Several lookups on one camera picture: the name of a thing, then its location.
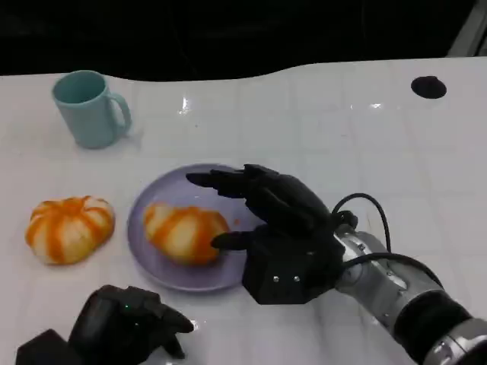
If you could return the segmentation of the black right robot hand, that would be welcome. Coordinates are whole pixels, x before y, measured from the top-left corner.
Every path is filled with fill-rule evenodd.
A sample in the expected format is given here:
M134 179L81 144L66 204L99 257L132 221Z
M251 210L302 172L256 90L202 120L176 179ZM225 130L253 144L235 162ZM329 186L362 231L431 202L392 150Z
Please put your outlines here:
M342 261L345 249L333 238L328 207L298 178L258 164L246 164L241 170L187 173L186 178L225 198L243 199L248 210L264 222L252 231L223 233L212 240L213 247L289 249L324 261Z

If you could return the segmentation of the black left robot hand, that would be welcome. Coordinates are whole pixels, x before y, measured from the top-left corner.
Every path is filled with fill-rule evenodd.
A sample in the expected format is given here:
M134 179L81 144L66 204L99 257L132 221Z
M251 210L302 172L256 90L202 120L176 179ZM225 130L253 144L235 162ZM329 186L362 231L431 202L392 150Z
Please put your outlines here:
M159 348L182 360L177 335L193 331L192 322L162 303L160 294L108 284L89 296L68 343L86 364L140 364Z

